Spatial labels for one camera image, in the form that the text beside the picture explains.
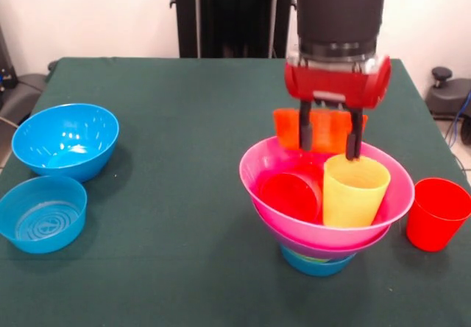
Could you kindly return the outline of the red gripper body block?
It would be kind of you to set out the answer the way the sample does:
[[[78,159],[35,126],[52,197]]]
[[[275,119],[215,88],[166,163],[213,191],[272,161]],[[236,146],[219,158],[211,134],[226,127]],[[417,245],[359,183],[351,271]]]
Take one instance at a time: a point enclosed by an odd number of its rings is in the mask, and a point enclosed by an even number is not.
[[[286,60],[284,74],[287,90],[296,99],[373,109],[386,94],[391,72],[388,56],[325,63],[293,54]]]

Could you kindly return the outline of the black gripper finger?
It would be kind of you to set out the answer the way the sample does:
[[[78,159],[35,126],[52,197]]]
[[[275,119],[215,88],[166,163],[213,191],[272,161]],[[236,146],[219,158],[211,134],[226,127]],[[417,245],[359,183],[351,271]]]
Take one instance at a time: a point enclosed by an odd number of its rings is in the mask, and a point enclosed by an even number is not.
[[[346,158],[349,161],[358,159],[361,154],[361,142],[363,135],[363,110],[350,108],[350,120],[352,129],[347,137]]]
[[[299,109],[299,145],[302,150],[312,148],[311,100],[301,100]]]

